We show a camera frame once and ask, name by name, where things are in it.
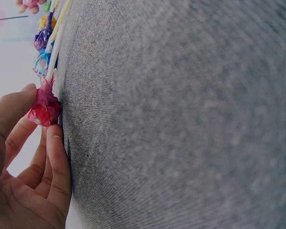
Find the gray knit fabric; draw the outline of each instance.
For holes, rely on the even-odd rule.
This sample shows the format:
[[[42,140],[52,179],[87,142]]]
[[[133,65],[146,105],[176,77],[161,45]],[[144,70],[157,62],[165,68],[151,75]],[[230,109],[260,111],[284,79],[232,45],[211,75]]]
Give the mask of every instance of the gray knit fabric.
[[[286,229],[286,0],[73,0],[56,85],[69,229]]]

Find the white stick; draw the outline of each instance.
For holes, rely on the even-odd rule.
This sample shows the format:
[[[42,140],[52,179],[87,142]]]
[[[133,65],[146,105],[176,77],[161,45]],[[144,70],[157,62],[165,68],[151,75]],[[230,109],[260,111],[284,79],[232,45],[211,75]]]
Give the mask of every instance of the white stick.
[[[51,55],[50,63],[49,63],[49,67],[48,67],[48,72],[47,72],[47,77],[46,77],[46,81],[48,83],[51,82],[52,77],[53,77],[53,71],[54,71],[54,68],[55,68],[55,63],[56,63],[56,59],[57,59],[57,56],[58,56],[58,51],[59,51],[59,48],[61,46],[61,41],[62,41],[64,30],[65,30],[65,25],[61,24],[59,26],[59,29],[58,29],[58,32],[57,32],[56,40],[55,40],[55,43],[54,43],[54,47],[53,47],[53,50],[52,50],[52,55]]]
[[[54,6],[55,6],[55,0],[52,0],[51,5],[50,5],[50,12],[54,12]]]

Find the skin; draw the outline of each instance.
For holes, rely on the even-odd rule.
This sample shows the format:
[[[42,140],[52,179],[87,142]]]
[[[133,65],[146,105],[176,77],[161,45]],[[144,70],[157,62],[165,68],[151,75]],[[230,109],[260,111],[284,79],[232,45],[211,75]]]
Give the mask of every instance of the skin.
[[[44,3],[46,3],[46,2],[47,2],[47,0],[39,0],[39,1],[38,1],[39,4],[44,4]],[[27,8],[29,8],[29,7],[27,7],[26,5],[23,5],[23,4],[22,4],[22,0],[16,0],[16,6],[17,6],[18,9],[19,9],[19,13],[23,13],[23,12],[25,12],[25,11],[27,10]],[[31,8],[29,8],[29,11],[30,11],[32,14],[38,13],[38,12],[39,12],[39,6],[31,7]]]
[[[17,177],[7,167],[37,127],[25,114],[36,86],[0,100],[0,229],[63,229],[69,211],[71,174],[58,125],[43,128],[31,164]]]

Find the pink object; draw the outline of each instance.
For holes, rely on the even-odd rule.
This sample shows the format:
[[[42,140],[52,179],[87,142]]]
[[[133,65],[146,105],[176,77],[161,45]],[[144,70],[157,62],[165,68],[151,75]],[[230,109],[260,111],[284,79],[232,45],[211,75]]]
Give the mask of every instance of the pink object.
[[[57,123],[61,111],[61,104],[52,93],[53,83],[53,79],[51,83],[45,80],[41,88],[37,89],[35,104],[28,113],[28,119],[41,126]]]
[[[38,5],[38,0],[22,0],[22,4],[27,7],[34,7]]]

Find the candy wrapper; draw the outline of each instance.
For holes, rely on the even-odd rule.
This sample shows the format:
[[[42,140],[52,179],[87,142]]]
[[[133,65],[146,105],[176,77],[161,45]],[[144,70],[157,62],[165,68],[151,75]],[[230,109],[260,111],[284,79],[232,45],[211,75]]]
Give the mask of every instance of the candy wrapper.
[[[50,12],[48,15],[46,26],[35,36],[34,46],[38,51],[45,49],[47,47],[49,37],[53,32],[52,18],[53,18],[53,12]]]
[[[48,16],[47,15],[45,15],[45,16],[43,16],[40,20],[39,20],[39,22],[38,22],[38,31],[41,31],[46,25],[47,25],[47,20],[48,20]],[[52,29],[54,30],[54,27],[55,27],[55,25],[56,25],[56,19],[53,17],[52,18]]]
[[[48,66],[51,58],[51,51],[47,49],[42,49],[37,56],[34,58],[33,71],[39,77],[46,77],[48,72]]]
[[[28,113],[28,119],[41,126],[57,123],[61,111],[61,104],[52,93],[53,83],[54,79],[51,83],[45,80],[41,88],[37,89],[35,104]]]

